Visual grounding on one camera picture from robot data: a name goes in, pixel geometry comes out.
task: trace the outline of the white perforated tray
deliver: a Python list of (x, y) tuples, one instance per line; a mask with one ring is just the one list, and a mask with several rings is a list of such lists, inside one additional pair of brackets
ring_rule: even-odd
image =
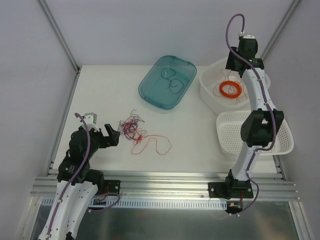
[[(227, 111), (216, 119), (216, 130), (222, 151), (228, 156), (240, 154), (243, 141), (240, 136), (241, 126), (251, 111)], [(270, 151), (263, 151), (260, 155), (288, 154), (294, 148), (294, 140), (286, 120), (276, 135), (274, 147)]]

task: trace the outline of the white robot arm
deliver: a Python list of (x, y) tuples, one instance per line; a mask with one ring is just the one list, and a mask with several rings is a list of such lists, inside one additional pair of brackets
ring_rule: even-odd
[[(238, 47), (231, 47), (228, 31), (232, 20), (237, 16), (243, 19), (242, 30), (239, 34)], [(254, 196), (251, 183), (253, 183), (257, 187), (257, 194), (252, 201), (254, 203), (259, 194), (259, 186), (251, 179), (250, 172), (260, 152), (273, 148), (276, 135), (284, 120), (284, 113), (277, 111), (271, 101), (266, 87), (263, 61), (256, 58), (258, 42), (253, 35), (244, 33), (244, 23), (245, 17), (238, 13), (227, 25), (225, 39), (230, 53), (225, 68), (238, 72), (244, 81), (251, 104), (251, 114), (241, 126), (243, 144), (235, 165), (230, 169), (224, 182), (210, 182), (208, 189), (211, 198), (252, 199)]]
[(69, 149), (58, 168), (58, 184), (51, 211), (38, 240), (74, 240), (82, 218), (92, 198), (115, 195), (118, 200), (105, 210), (116, 205), (118, 193), (105, 191), (103, 172), (90, 169), (89, 160), (98, 149), (117, 146), (120, 133), (109, 124), (105, 128), (109, 136), (103, 136), (96, 125), (97, 115), (78, 113), (82, 126), (71, 135)]

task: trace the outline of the white table surface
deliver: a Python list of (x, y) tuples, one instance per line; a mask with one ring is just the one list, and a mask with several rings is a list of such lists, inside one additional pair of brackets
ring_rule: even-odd
[[(80, 122), (74, 113), (97, 114), (97, 125), (107, 136), (104, 124), (117, 130), (119, 121), (130, 116), (134, 109), (145, 121), (139, 127), (150, 135), (167, 136), (172, 144), (166, 155), (156, 152), (152, 140), (139, 155), (132, 155), (133, 142), (120, 136), (116, 147), (99, 149), (90, 160), (92, 169), (111, 171), (227, 173), (236, 157), (226, 156), (219, 146), (216, 130), (217, 116), (199, 97), (199, 74), (205, 67), (197, 67), (197, 76), (181, 102), (172, 110), (158, 109), (141, 99), (138, 86), (152, 66), (84, 65), (78, 79), (67, 116), (53, 169), (58, 169), (69, 148), (71, 134)], [(145, 139), (140, 146), (147, 143)], [(166, 152), (169, 145), (158, 141), (158, 150)], [(276, 173), (272, 156), (261, 156), (254, 173)]]

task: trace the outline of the transparent blue container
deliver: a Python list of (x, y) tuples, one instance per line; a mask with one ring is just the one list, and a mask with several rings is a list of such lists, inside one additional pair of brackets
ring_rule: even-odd
[(160, 109), (173, 109), (185, 95), (197, 74), (191, 62), (176, 56), (163, 56), (138, 87), (140, 97)]

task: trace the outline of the red string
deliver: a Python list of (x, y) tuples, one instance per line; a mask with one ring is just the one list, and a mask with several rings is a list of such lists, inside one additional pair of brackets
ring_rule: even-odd
[[(108, 187), (108, 186), (105, 187), (105, 193), (106, 193), (106, 194), (109, 193), (109, 187)], [(105, 200), (105, 199), (106, 199), (106, 195), (104, 195), (102, 199), (101, 199), (101, 197), (100, 197), (100, 198), (98, 199), (98, 201), (101, 202), (101, 201), (103, 201), (103, 200)]]
[(244, 199), (244, 194), (241, 192), (241, 199), (240, 199), (240, 201), (238, 201), (238, 204), (242, 204), (242, 200)]
[[(171, 145), (171, 142), (169, 141), (169, 139), (166, 136), (162, 136), (162, 135), (148, 135), (146, 130), (142, 130), (141, 128), (138, 128), (138, 123), (139, 122), (144, 123), (145, 121), (143, 121), (139, 117), (139, 115), (133, 114), (133, 111), (135, 111), (135, 110), (131, 111), (130, 117), (128, 117), (125, 121), (119, 122), (119, 127), (118, 127), (118, 131), (122, 135), (124, 135), (126, 137), (126, 139), (133, 140), (134, 146), (131, 149), (131, 153), (133, 155), (138, 155), (138, 154), (142, 153), (145, 150), (145, 148), (147, 147), (147, 145), (149, 144), (149, 141), (151, 139), (154, 139), (156, 152), (160, 155), (166, 155), (170, 151), (170, 149), (172, 148), (172, 145)], [(166, 138), (167, 141), (169, 142), (170, 148), (165, 153), (161, 153), (158, 151), (158, 139), (156, 137)], [(146, 138), (149, 138), (149, 139), (146, 142), (146, 145), (143, 147), (143, 149), (138, 153), (133, 153), (133, 150), (135, 149), (135, 147)]]

